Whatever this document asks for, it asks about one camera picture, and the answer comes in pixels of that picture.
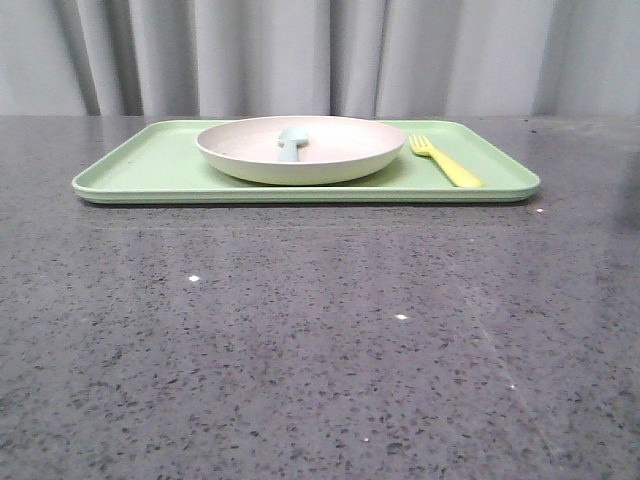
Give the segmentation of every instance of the white bowl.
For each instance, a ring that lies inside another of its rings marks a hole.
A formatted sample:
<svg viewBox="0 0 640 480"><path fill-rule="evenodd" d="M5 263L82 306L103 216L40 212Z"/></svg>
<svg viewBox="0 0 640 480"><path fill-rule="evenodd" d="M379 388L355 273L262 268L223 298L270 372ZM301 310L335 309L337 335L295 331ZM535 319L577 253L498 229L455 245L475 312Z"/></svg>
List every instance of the white bowl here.
<svg viewBox="0 0 640 480"><path fill-rule="evenodd" d="M302 127L309 143L298 162L279 162L280 132ZM322 185L363 177L386 167L404 145L397 128L348 117L282 116L237 120L208 128L196 145L216 169L274 185Z"/></svg>

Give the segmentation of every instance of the green tray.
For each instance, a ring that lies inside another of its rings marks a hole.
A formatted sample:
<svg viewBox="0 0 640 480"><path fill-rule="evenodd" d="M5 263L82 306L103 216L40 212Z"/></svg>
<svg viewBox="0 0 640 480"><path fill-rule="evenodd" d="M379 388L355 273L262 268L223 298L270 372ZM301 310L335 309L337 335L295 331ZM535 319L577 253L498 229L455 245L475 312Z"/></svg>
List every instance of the green tray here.
<svg viewBox="0 0 640 480"><path fill-rule="evenodd" d="M195 145L215 120L172 120L147 126L72 181L85 200L109 204L273 202L513 202L533 195L540 179L464 125L435 120L385 121L407 134L423 133L481 177L482 188L454 187L408 142L384 169L317 187L269 186L211 167Z"/></svg>

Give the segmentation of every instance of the speckled granite surface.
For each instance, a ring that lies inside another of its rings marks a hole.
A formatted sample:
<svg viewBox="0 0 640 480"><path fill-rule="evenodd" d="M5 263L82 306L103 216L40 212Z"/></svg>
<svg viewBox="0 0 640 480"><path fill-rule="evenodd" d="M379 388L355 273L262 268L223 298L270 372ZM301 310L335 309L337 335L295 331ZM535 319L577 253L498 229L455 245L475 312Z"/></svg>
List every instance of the speckled granite surface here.
<svg viewBox="0 0 640 480"><path fill-rule="evenodd" d="M2 478L638 478L637 120L460 119L518 204L74 196L154 120L0 119Z"/></svg>

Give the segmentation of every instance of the fork handle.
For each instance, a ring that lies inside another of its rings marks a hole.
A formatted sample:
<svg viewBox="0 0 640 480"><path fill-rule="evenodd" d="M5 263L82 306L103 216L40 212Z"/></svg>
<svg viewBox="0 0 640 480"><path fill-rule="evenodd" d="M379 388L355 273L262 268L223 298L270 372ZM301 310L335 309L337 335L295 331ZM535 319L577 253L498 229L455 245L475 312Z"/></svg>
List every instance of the fork handle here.
<svg viewBox="0 0 640 480"><path fill-rule="evenodd" d="M481 187L484 182L469 170L464 168L446 153L432 147L429 150L431 158L438 164L449 180L457 187Z"/></svg>

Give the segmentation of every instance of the gray curtain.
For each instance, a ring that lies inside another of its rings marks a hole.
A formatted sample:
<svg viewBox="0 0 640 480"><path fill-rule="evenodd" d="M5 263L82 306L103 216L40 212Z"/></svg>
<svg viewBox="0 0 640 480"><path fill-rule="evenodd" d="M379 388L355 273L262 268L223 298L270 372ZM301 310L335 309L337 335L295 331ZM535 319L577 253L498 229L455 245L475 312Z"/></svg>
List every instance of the gray curtain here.
<svg viewBox="0 0 640 480"><path fill-rule="evenodd" d="M638 0L0 0L0 114L637 115Z"/></svg>

